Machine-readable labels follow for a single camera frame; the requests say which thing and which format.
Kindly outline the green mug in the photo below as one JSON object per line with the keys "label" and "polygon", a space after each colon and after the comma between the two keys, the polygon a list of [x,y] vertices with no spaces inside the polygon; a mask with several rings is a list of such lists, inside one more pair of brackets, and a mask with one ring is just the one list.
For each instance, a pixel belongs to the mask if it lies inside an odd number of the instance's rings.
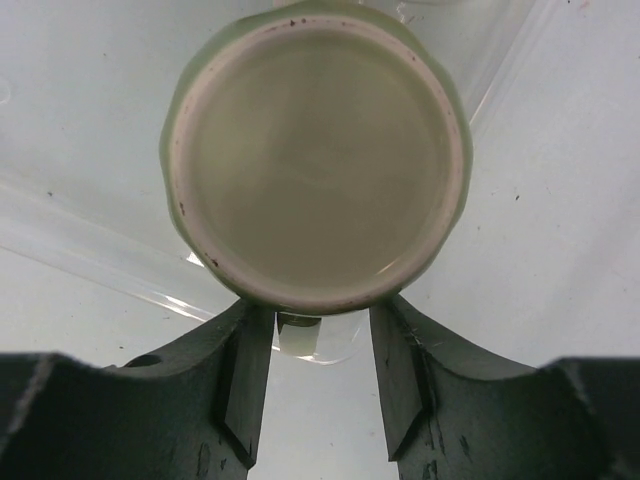
{"label": "green mug", "polygon": [[234,21],[183,70],[159,144],[170,215],[201,263],[271,308],[312,359],[329,316],[400,292],[466,202],[473,147],[446,70],[348,1]]}

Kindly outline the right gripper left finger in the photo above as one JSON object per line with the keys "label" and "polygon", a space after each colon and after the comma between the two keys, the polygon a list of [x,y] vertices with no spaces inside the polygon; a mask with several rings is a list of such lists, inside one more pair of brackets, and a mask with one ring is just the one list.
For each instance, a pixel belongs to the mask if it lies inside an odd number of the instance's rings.
{"label": "right gripper left finger", "polygon": [[273,313],[240,300],[121,367],[3,354],[2,477],[246,478],[273,333]]}

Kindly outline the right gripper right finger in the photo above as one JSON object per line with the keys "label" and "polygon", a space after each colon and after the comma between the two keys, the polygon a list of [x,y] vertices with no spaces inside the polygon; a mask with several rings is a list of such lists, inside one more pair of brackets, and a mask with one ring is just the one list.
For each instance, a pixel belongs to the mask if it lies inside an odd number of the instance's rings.
{"label": "right gripper right finger", "polygon": [[533,368],[401,297],[370,328],[389,459],[403,479],[635,479],[639,362],[572,357]]}

